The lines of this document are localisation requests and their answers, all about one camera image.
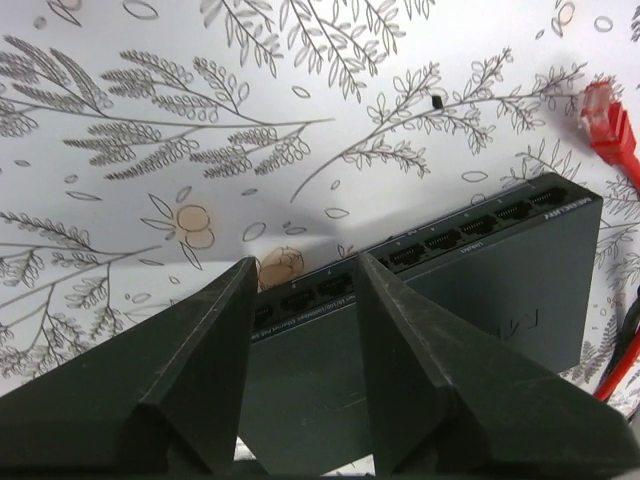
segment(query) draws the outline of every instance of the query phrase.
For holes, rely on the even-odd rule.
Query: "ethernet port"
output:
[[[289,295],[280,303],[282,309],[285,312],[299,312],[300,310],[304,310],[307,308],[315,299],[315,294],[313,290],[307,288],[302,292],[294,293],[293,295]]]
[[[529,216],[533,207],[527,202],[518,202],[498,210],[495,215],[500,220],[522,220]]]
[[[485,235],[493,231],[498,221],[491,215],[485,215],[460,227],[467,235]]]
[[[389,255],[389,259],[394,265],[406,265],[410,267],[420,261],[420,257],[424,255],[425,249],[422,245],[411,245],[409,248],[400,250],[399,252]]]
[[[269,321],[273,318],[273,307],[269,304],[262,305],[256,309],[255,319],[253,321],[253,328],[258,329],[262,328],[264,325],[269,323]]]
[[[455,248],[462,239],[462,235],[457,230],[449,230],[448,232],[430,238],[425,242],[429,250],[451,250]]]
[[[542,193],[534,195],[529,198],[531,203],[538,206],[556,206],[560,205],[565,197],[567,196],[567,192],[560,187],[553,187],[549,190],[545,190]]]
[[[353,290],[353,279],[345,273],[318,285],[318,293],[324,297],[338,297]]]

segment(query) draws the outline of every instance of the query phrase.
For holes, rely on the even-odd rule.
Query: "red ethernet cable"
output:
[[[614,101],[609,82],[595,82],[584,92],[580,117],[591,139],[591,148],[609,165],[620,167],[640,191],[640,162],[635,156],[636,139],[629,115]],[[603,379],[594,396],[603,402],[611,396],[640,356],[640,333],[635,332],[620,360]]]

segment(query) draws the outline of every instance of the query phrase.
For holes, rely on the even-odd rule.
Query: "black network switch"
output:
[[[601,209],[546,174],[367,250],[560,372],[580,357]],[[346,258],[258,295],[240,436],[269,473],[321,474],[370,453],[354,271]]]

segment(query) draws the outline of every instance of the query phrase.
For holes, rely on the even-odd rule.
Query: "floral patterned tablecloth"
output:
[[[545,171],[605,199],[564,374],[597,385],[640,199],[576,109],[608,79],[640,124],[637,0],[0,0],[0,27],[0,393],[244,255],[269,288]]]

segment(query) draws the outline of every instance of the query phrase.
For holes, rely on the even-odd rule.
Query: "flower drawing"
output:
[[[184,204],[191,193],[191,187],[185,187],[176,195],[176,207],[169,207],[159,197],[149,194],[151,202],[163,220],[153,218],[141,218],[140,220],[151,228],[166,231],[165,240],[177,239],[184,256],[198,270],[202,265],[196,256],[196,250],[211,248],[216,237],[211,229],[211,216],[207,209],[201,205]]]
[[[302,253],[291,247],[278,247],[257,263],[258,282],[263,290],[298,278],[304,270]]]

